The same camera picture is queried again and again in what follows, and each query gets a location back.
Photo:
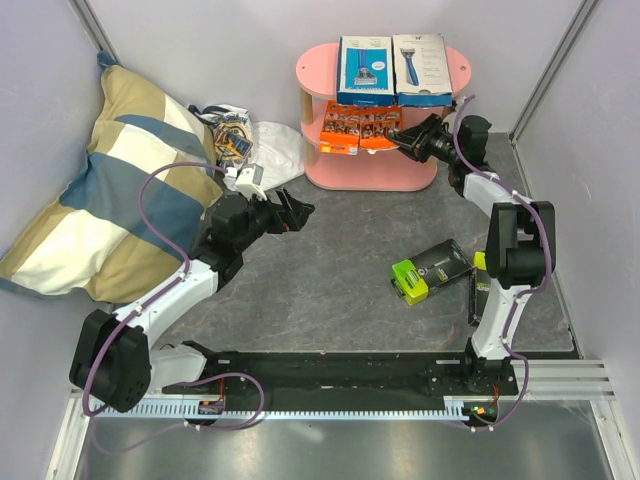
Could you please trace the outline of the orange razor box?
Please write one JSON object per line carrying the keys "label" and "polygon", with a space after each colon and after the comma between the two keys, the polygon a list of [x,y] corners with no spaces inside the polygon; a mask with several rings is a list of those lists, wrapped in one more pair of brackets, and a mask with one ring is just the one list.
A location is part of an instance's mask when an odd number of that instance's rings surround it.
{"label": "orange razor box", "polygon": [[396,149],[397,145],[389,139],[389,135],[399,132],[402,127],[401,107],[362,107],[359,147],[373,153]]}
{"label": "orange razor box", "polygon": [[319,136],[321,153],[356,155],[360,141],[360,111],[329,101]]}

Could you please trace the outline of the white blue razor box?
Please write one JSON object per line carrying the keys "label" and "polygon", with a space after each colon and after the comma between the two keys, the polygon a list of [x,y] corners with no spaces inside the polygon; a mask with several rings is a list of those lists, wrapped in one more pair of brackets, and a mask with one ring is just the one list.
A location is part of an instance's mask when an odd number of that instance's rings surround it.
{"label": "white blue razor box", "polygon": [[444,38],[440,34],[392,36],[396,103],[434,108],[453,101]]}

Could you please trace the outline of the blue razor box clear front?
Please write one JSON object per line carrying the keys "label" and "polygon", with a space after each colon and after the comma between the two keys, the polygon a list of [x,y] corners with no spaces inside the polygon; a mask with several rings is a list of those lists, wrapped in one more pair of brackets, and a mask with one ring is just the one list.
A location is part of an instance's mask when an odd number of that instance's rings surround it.
{"label": "blue razor box clear front", "polygon": [[395,102],[392,38],[342,36],[339,42],[336,102],[390,107]]}

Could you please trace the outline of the green black razor pack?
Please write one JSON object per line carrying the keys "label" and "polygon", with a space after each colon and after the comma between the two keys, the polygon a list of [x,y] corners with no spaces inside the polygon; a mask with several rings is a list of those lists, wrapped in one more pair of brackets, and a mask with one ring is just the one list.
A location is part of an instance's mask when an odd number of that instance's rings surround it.
{"label": "green black razor pack", "polygon": [[473,265],[454,239],[447,239],[391,267],[391,285],[410,306],[469,275]]}

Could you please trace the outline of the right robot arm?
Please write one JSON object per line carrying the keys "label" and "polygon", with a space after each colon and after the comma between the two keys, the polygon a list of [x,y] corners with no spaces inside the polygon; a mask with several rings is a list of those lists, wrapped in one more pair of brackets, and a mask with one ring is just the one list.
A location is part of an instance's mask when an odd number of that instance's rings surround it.
{"label": "right robot arm", "polygon": [[489,217],[485,265],[491,277],[488,301],[470,344],[477,359],[458,368],[467,392],[483,392],[494,381],[487,361],[513,355],[512,339],[524,307],[550,283],[556,264],[555,207],[509,187],[485,160],[490,123],[468,115],[452,129],[432,114],[420,124],[388,134],[408,158],[434,157],[448,165],[449,183]]}

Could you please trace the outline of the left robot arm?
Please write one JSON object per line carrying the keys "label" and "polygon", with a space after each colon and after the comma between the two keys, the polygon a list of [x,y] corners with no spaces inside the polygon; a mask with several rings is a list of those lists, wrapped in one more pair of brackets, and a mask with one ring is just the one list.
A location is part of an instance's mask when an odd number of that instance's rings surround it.
{"label": "left robot arm", "polygon": [[263,234],[298,232],[315,211],[285,189],[277,196],[277,202],[224,196],[187,267],[111,314],[96,310],[86,317],[69,378],[83,391],[87,415],[97,413],[92,399],[124,413],[148,392],[167,386],[187,383],[198,393],[216,388],[220,371],[204,353],[188,345],[157,349],[154,344],[188,310],[230,282],[243,265],[244,251]]}

